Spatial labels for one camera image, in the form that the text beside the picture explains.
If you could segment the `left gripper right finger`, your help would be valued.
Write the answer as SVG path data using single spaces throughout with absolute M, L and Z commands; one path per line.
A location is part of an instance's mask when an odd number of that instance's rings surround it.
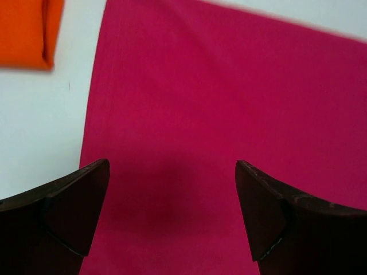
M 243 160 L 235 181 L 261 274 L 366 273 L 366 211 L 312 196 Z

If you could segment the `crimson red t-shirt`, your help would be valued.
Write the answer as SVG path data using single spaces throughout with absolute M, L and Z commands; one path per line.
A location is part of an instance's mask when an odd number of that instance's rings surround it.
M 99 158 L 82 274 L 257 274 L 238 160 L 366 207 L 366 44 L 201 1 L 108 1 L 81 164 Z

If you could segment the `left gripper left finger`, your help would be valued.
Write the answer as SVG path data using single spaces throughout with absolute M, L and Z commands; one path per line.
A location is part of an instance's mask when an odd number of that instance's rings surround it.
M 109 161 L 99 159 L 1 199 L 1 274 L 79 274 L 109 178 Z

